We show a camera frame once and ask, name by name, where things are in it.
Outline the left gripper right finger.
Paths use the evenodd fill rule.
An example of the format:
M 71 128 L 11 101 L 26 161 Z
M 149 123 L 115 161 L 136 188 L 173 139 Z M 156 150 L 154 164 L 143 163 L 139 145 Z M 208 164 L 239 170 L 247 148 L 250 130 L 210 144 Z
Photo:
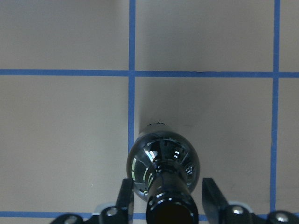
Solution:
M 222 224 L 228 201 L 213 178 L 202 180 L 202 206 L 210 224 Z

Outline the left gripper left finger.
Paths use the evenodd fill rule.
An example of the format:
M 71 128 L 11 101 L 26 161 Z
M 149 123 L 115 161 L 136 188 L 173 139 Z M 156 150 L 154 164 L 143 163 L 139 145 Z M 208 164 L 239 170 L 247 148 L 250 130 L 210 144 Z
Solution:
M 116 208 L 121 224 L 133 223 L 134 182 L 131 178 L 123 179 L 116 201 Z

